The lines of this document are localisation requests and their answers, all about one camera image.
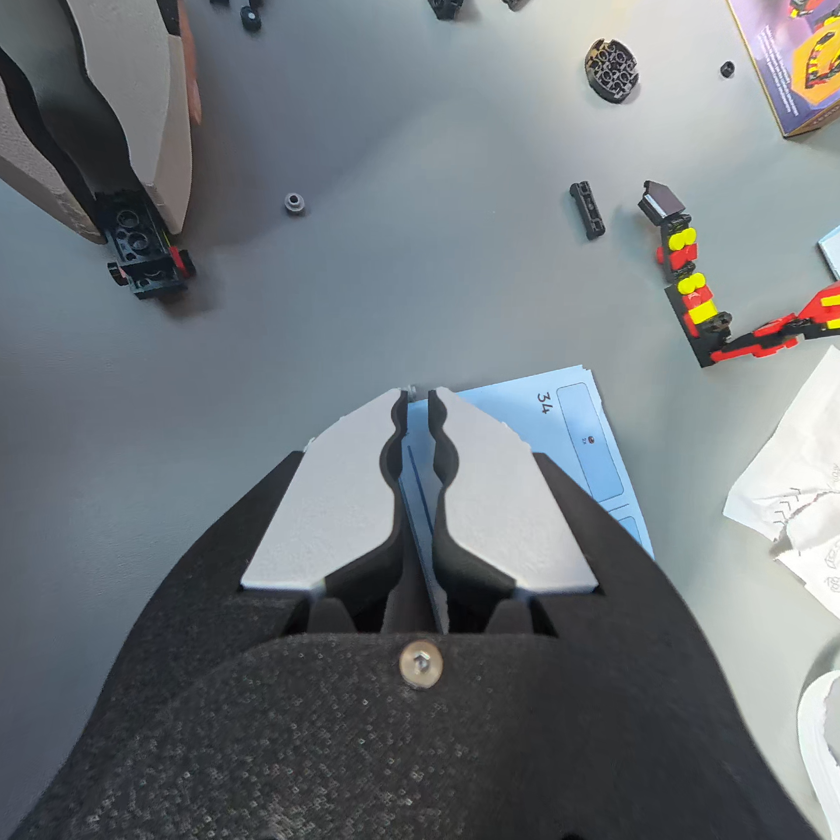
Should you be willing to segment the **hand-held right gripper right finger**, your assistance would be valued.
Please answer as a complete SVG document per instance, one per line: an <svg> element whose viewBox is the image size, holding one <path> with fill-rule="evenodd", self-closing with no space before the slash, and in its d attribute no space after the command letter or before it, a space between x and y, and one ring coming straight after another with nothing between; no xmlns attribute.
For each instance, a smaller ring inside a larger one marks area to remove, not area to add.
<svg viewBox="0 0 840 840"><path fill-rule="evenodd" d="M531 447L448 388L427 398L441 481L433 567L449 601L588 594L597 580Z"/></svg>

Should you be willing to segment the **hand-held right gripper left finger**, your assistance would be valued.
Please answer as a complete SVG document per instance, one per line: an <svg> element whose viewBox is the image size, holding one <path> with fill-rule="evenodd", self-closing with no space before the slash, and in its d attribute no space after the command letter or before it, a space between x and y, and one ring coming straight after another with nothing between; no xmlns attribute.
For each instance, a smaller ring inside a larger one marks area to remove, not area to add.
<svg viewBox="0 0 840 840"><path fill-rule="evenodd" d="M392 388L304 450L243 589L380 601L403 572L407 392Z"/></svg>

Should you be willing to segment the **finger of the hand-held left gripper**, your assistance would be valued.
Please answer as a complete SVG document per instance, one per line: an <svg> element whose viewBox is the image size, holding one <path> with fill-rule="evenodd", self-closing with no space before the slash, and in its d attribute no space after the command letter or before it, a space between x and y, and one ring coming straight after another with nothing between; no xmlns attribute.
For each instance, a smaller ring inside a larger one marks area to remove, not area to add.
<svg viewBox="0 0 840 840"><path fill-rule="evenodd" d="M182 40L156 1L69 1L83 66L110 107L131 170L168 230L183 229L193 187L193 144Z"/></svg>
<svg viewBox="0 0 840 840"><path fill-rule="evenodd" d="M1 52L2 180L84 239L102 245L96 159L102 109L77 46Z"/></svg>

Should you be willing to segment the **blue instruction booklet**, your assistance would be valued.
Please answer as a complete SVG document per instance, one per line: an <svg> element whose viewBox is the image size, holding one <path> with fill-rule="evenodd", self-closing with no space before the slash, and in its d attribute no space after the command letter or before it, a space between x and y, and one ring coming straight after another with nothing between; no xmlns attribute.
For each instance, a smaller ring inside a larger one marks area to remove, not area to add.
<svg viewBox="0 0 840 840"><path fill-rule="evenodd" d="M610 515L637 544L653 554L641 509L603 410L593 375L584 367L536 374L456 392L506 424L536 455L544 455ZM498 601L449 601L433 567L433 535L441 481L434 472L434 438L427 400L407 408L402 491L436 623L444 633L466 628L468 610L484 623Z"/></svg>

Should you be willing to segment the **small black toy brick car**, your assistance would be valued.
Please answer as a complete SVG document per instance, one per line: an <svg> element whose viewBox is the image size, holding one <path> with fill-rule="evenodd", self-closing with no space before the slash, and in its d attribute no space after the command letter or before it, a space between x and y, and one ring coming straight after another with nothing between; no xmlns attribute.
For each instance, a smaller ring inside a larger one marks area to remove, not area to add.
<svg viewBox="0 0 840 840"><path fill-rule="evenodd" d="M143 191L98 192L97 223L112 249L108 271L138 299L165 299L183 293L196 268L178 248L151 199Z"/></svg>

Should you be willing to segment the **grey desk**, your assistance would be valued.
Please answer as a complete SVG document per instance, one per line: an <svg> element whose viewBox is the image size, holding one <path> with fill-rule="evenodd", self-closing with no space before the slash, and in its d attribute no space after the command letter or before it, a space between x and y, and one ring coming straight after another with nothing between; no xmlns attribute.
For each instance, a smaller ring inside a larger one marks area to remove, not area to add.
<svg viewBox="0 0 840 840"><path fill-rule="evenodd" d="M838 620L722 509L837 341L702 370L637 201L650 179L686 204L718 306L750 331L831 280L838 121L782 138L725 2L465 2L452 23L427 2L267 2L257 35L187 7L203 123L183 302L137 301L102 248L2 185L2 838L165 575L291 450L391 387L577 364L656 561L826 837L795 711ZM598 39L636 58L623 103L586 79Z"/></svg>

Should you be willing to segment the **person's left hand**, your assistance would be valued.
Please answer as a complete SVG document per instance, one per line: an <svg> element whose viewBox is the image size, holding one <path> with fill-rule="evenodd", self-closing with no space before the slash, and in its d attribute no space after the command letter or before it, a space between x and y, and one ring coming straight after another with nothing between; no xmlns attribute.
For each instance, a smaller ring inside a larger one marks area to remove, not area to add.
<svg viewBox="0 0 840 840"><path fill-rule="evenodd" d="M185 2L177 1L177 8L184 55L187 107L191 123L193 125L200 125L203 118L203 109L200 91L197 85L197 60L195 40L192 28L189 23Z"/></svg>

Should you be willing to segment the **red yellow black brick model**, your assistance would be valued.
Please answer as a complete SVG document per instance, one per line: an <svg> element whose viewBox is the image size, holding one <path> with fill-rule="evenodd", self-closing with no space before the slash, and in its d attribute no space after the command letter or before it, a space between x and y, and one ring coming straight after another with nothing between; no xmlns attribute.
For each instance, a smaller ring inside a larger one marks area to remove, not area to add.
<svg viewBox="0 0 840 840"><path fill-rule="evenodd" d="M646 181L638 206L659 231L656 258L665 274L665 294L700 367L743 356L764 358L794 348L800 339L838 336L836 281L820 290L801 311L732 337L732 315L718 309L705 275L697 269L697 230L685 205L666 185Z"/></svg>

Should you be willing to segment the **torn white paper bag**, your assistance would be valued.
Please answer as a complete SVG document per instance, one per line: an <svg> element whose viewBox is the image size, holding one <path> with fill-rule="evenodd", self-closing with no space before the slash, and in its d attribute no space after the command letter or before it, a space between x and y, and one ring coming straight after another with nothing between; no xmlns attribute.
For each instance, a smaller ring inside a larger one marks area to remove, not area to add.
<svg viewBox="0 0 840 840"><path fill-rule="evenodd" d="M777 561L839 616L838 349L823 356L722 512L781 548Z"/></svg>

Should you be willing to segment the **black long holed brick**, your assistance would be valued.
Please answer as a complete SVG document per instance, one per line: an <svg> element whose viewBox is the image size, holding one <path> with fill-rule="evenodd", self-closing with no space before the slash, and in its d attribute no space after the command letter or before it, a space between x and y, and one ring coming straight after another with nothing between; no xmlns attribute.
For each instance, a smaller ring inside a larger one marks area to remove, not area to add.
<svg viewBox="0 0 840 840"><path fill-rule="evenodd" d="M606 232L606 226L588 181L572 183L570 185L570 195L574 199L581 216L586 237L592 241L603 236Z"/></svg>

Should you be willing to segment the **white crumpled paper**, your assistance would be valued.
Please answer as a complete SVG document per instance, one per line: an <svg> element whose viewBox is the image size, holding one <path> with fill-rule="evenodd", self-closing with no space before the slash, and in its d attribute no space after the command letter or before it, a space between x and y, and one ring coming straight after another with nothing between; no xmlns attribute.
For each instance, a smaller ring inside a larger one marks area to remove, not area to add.
<svg viewBox="0 0 840 840"><path fill-rule="evenodd" d="M797 708L801 757L829 835L839 838L839 671L814 680Z"/></svg>

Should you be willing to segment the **worn black round toy plate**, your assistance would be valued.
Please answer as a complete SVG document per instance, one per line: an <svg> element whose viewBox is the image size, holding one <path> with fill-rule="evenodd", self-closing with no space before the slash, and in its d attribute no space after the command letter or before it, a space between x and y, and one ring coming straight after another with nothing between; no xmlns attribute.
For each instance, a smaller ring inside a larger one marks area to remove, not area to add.
<svg viewBox="0 0 840 840"><path fill-rule="evenodd" d="M635 56L616 39L594 42L584 59L584 72L591 89L611 104L623 103L639 79Z"/></svg>

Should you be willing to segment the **purple toy box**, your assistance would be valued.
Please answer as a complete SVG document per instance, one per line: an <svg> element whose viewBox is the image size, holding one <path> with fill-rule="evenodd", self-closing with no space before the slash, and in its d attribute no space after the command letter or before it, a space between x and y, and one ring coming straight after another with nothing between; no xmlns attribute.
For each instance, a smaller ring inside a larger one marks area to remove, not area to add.
<svg viewBox="0 0 840 840"><path fill-rule="evenodd" d="M839 2L728 1L785 139L838 119Z"/></svg>

